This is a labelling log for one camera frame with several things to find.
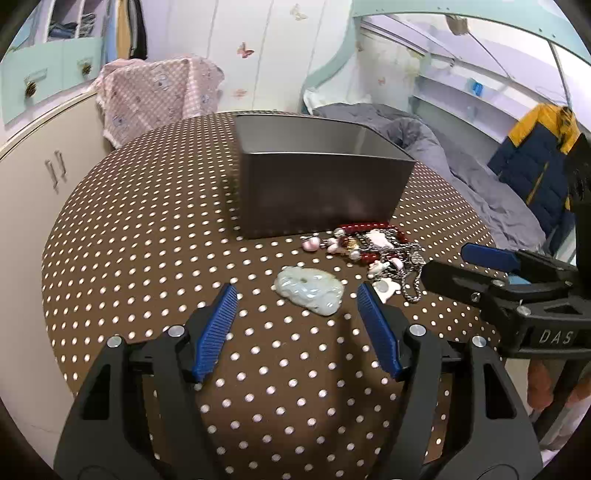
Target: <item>white wall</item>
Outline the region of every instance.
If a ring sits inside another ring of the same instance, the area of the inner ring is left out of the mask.
[[[325,103],[385,103],[410,111],[408,100],[420,58],[402,45],[361,29],[357,50],[337,75],[318,88],[319,96]]]
[[[300,110],[300,90],[342,44],[351,0],[144,0],[148,59],[199,55],[226,76],[219,110]],[[253,53],[243,58],[242,43]]]

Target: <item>polka dot tablecloth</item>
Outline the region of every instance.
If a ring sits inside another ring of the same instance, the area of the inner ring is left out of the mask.
[[[366,268],[304,252],[298,236],[241,237],[232,125],[231,113],[218,113],[156,129],[109,154],[78,185],[43,257],[43,306],[57,362],[77,392],[108,337],[153,338],[185,323],[224,282],[234,283],[239,313],[213,374],[195,385],[196,408],[223,467],[235,478],[361,479],[389,433],[402,387],[380,369],[357,313]],[[429,259],[460,264],[465,242],[492,245],[468,203],[422,164],[392,223]],[[339,278],[339,311],[320,317],[277,296],[271,287],[285,265]],[[479,334],[498,343],[494,326],[469,306],[426,291],[417,304],[402,295],[389,303],[441,338]],[[444,376],[426,460],[441,454],[450,385]],[[149,377],[144,390],[154,450],[166,460]]]

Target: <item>pale green jade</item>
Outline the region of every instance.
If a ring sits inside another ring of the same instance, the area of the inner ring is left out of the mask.
[[[330,316],[339,309],[345,287],[323,270],[286,267],[275,279],[275,291],[300,307]]]

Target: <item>jacket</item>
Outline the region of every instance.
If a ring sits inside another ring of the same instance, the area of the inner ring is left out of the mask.
[[[551,254],[574,227],[564,159],[579,135],[569,108],[541,103],[513,127],[488,164],[538,219]]]

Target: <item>drawer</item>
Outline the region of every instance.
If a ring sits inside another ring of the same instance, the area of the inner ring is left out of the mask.
[[[6,54],[2,60],[2,116],[9,122],[63,87],[64,41],[22,48]],[[25,90],[35,82],[35,93],[27,98]]]
[[[101,37],[74,38],[64,42],[64,90],[98,76],[102,43]],[[84,73],[85,66],[90,66],[87,74]]]

